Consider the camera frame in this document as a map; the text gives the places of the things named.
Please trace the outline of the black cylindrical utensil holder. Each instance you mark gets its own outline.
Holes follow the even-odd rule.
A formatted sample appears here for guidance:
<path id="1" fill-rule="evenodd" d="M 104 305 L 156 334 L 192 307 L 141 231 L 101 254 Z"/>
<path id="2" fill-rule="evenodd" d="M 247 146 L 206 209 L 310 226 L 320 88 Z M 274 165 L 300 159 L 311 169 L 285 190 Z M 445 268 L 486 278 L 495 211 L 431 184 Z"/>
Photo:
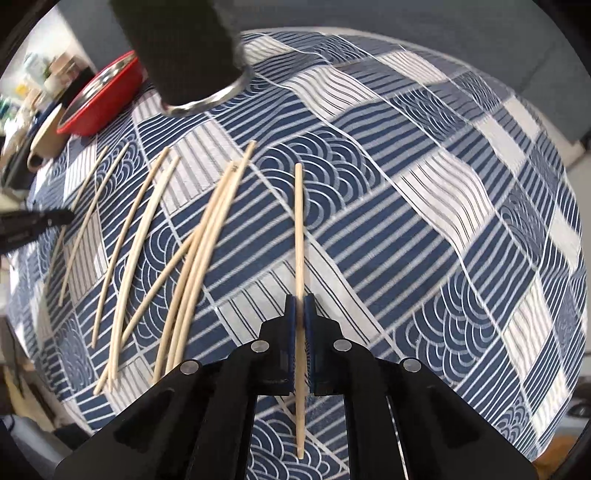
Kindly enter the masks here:
<path id="1" fill-rule="evenodd" d="M 110 7 L 160 96 L 163 113 L 221 105 L 252 80 L 232 1 L 120 0 Z"/>

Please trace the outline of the beige ceramic mug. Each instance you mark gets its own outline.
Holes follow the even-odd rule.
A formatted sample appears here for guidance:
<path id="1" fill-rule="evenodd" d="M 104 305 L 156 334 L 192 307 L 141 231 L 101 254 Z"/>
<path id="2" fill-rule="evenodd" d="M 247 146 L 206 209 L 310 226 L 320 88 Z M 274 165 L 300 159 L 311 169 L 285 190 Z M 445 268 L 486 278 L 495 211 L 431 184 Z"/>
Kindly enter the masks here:
<path id="1" fill-rule="evenodd" d="M 58 132 L 58 126 L 65 114 L 65 108 L 59 104 L 48 115 L 37 131 L 30 147 L 27 169 L 31 173 L 40 170 L 46 160 L 58 157 L 70 135 Z"/>

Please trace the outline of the red steel bowl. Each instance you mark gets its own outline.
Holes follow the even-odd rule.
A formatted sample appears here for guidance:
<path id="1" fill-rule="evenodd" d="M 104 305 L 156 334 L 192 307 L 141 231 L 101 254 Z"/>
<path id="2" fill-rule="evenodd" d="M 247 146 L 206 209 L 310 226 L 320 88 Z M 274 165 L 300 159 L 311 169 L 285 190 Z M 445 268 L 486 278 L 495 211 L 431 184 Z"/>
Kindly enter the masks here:
<path id="1" fill-rule="evenodd" d="M 75 97 L 57 126 L 59 134 L 88 137 L 129 104 L 143 83 L 143 68 L 129 51 L 101 70 Z"/>

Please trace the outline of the blue patterned tablecloth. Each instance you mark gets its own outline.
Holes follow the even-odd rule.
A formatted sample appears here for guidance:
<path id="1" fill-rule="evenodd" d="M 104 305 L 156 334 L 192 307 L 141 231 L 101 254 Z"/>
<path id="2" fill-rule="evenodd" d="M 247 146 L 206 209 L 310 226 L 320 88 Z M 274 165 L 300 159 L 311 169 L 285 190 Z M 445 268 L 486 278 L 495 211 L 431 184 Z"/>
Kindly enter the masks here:
<path id="1" fill-rule="evenodd" d="M 415 357 L 529 459 L 550 444 L 586 344 L 582 223 L 535 111 L 489 75 L 418 46 L 304 30 L 246 33 L 252 82 L 190 117 L 151 86 L 72 138 L 27 203 L 73 207 L 11 258 L 8 316 L 48 387 L 90 431 L 144 393 L 177 275 L 95 384 L 158 155 L 180 161 L 153 216 L 134 313 L 256 140 L 218 237 L 184 354 L 211 363 L 256 337 L 294 289 L 294 165 L 304 167 L 307 283 L 376 356 Z"/>

